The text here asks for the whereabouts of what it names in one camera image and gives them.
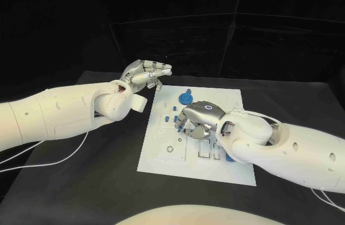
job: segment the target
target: table surface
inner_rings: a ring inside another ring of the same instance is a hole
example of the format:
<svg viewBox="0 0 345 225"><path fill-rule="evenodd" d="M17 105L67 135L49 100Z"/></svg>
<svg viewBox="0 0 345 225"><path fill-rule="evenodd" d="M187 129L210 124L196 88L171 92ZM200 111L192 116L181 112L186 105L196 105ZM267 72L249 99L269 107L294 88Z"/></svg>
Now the table surface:
<svg viewBox="0 0 345 225"><path fill-rule="evenodd" d="M118 73L85 71L77 84L106 82ZM280 121L343 137L345 112L324 83L163 76L166 85L241 89L243 108ZM23 169L0 205L0 224L114 224L150 209L194 204L235 209L284 224L343 224L343 212L308 188L254 166L256 187L137 172L154 89L142 113L89 132L77 153L60 164ZM83 135L46 141L28 164L59 161ZM339 206L345 194L329 193Z"/></svg>

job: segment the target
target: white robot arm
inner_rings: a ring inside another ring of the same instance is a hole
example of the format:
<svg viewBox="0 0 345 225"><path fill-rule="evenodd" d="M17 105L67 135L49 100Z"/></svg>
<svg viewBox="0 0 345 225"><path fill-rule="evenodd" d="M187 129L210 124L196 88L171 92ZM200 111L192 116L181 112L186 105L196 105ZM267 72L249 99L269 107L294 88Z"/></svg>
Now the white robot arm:
<svg viewBox="0 0 345 225"><path fill-rule="evenodd" d="M190 137L216 143L231 158L311 189L345 193L345 140L314 129L268 122L256 113L225 113L209 102L189 104L174 127ZM194 129L183 129L186 120Z"/></svg>
<svg viewBox="0 0 345 225"><path fill-rule="evenodd" d="M171 66L134 61L119 80L46 89L30 97L0 104L0 151L33 141L73 137L121 120L129 109L141 112L147 99L135 94L161 83Z"/></svg>

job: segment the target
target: white board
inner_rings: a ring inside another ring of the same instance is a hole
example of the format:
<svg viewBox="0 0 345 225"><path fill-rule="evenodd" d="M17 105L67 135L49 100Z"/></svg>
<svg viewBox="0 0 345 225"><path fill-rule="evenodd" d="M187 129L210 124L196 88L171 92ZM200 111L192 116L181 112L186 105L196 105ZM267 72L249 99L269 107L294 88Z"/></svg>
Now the white board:
<svg viewBox="0 0 345 225"><path fill-rule="evenodd" d="M164 85L154 94L137 171L255 186L252 165L225 160L223 148L213 145L213 134L209 140L199 141L177 133L173 127L173 118L184 107L177 97L186 89L192 90L193 102L209 101L225 112L233 107L242 109L238 89ZM184 128L193 128L190 122Z"/></svg>

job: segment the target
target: silver robotic hand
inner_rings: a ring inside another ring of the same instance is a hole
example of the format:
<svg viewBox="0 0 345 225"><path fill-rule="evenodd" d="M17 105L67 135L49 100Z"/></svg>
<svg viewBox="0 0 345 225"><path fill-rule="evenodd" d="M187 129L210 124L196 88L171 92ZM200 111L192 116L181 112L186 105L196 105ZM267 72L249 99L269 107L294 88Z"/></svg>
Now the silver robotic hand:
<svg viewBox="0 0 345 225"><path fill-rule="evenodd" d="M158 91L161 89L161 82L158 77L161 75L171 74L171 66L150 60L135 60L125 68L119 80L124 81L137 93L144 86L147 88L155 87Z"/></svg>
<svg viewBox="0 0 345 225"><path fill-rule="evenodd" d="M193 139L206 139L210 135L210 131L215 132L223 115L225 112L215 104L206 101L197 101L190 103L181 109L174 123L174 128ZM183 128L187 119L190 120L194 129Z"/></svg>

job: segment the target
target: wire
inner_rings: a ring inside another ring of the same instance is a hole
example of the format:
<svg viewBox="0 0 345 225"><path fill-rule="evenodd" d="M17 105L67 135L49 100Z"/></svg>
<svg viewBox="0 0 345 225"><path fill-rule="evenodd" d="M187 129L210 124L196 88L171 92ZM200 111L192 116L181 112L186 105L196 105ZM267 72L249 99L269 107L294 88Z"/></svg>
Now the wire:
<svg viewBox="0 0 345 225"><path fill-rule="evenodd" d="M324 199L321 199L320 198L320 196L316 194L316 192L314 192L314 190L311 189L311 192L313 192L313 194L316 195L316 197L326 203L326 204L329 204L330 206L333 206L333 207L336 207L340 211L343 211L345 212L345 208L342 208L340 206L337 206L333 202L332 202L332 200L329 199L329 197L327 197L327 195L326 195L326 193L321 191L321 193L323 193L323 195L324 195L324 197L327 198L327 200L329 200L329 202L324 200Z"/></svg>
<svg viewBox="0 0 345 225"><path fill-rule="evenodd" d="M30 146L23 152L20 152L18 154L15 154L13 157L10 157L8 159L5 159L5 160L2 160L1 162L0 162L0 164L2 164L4 162L7 162L8 160L11 160L15 156L18 156L20 154L23 154L27 150L30 150L31 148L34 148L39 144L41 144L44 142L44 140L43 141L40 141L39 143L36 143L33 146Z"/></svg>
<svg viewBox="0 0 345 225"><path fill-rule="evenodd" d="M43 167L43 166L49 166L49 165L54 165L54 164L57 164L57 163L62 163L65 160L67 160L72 156L73 156L73 154L76 153L76 151L79 150L79 148L80 148L80 146L82 146L82 144L83 144L83 142L85 142L85 139L86 139L86 137L88 137L88 132L86 132L86 134L85 134L85 137L83 137L83 140L82 140L82 142L80 142L80 145L79 145L79 147L76 148L76 150L72 152L72 154L65 158L65 159L62 159L60 161L57 161L57 162L54 162L54 163L50 163L50 164L36 164L36 165L26 165L26 166L18 166L18 167L14 167L14 168L10 168L10 169L4 169L4 170L0 170L0 173L1 172L5 172L5 171L10 171L10 170L14 170L14 169L23 169L23 168L33 168L33 167Z"/></svg>
<svg viewBox="0 0 345 225"><path fill-rule="evenodd" d="M281 122L280 122L277 119L271 118L269 116L267 116L267 115L264 115L264 114L259 114L259 113L256 113L256 112L246 111L246 110L245 110L243 112L248 113L248 114L256 115L256 116L259 116L259 117L264 117L264 118L272 120L277 124L281 124Z"/></svg>

